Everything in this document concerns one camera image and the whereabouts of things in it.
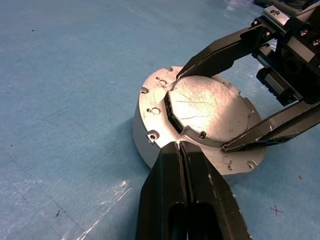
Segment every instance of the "blue work mat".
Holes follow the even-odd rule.
[[[132,139],[143,82],[262,11],[250,0],[1,1],[0,239],[134,239],[150,171]],[[261,67],[247,56],[221,75],[265,118],[282,107]],[[319,139],[315,127],[269,147],[231,185],[253,239],[320,239]]]

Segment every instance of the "circular metal plate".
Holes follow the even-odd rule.
[[[160,69],[141,88],[133,138],[144,161],[152,168],[163,146],[188,141],[200,146],[222,175],[250,172],[261,163],[265,148],[226,153],[221,146],[261,120],[255,107],[222,77],[177,81],[181,69]]]

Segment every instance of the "blue table surface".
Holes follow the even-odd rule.
[[[132,139],[143,82],[262,10],[250,0],[3,0],[0,239],[134,239],[150,171]],[[265,118],[282,107],[259,68],[247,56],[221,75]],[[319,136],[314,127],[269,147],[231,185],[253,239],[320,239]]]

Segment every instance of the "round metal housing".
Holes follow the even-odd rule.
[[[222,175],[250,172],[266,149],[223,152],[223,143],[253,127],[261,118],[240,91],[219,76],[188,76],[176,80],[181,67],[160,69],[144,82],[133,119],[133,139],[152,168],[169,142],[200,146]]]

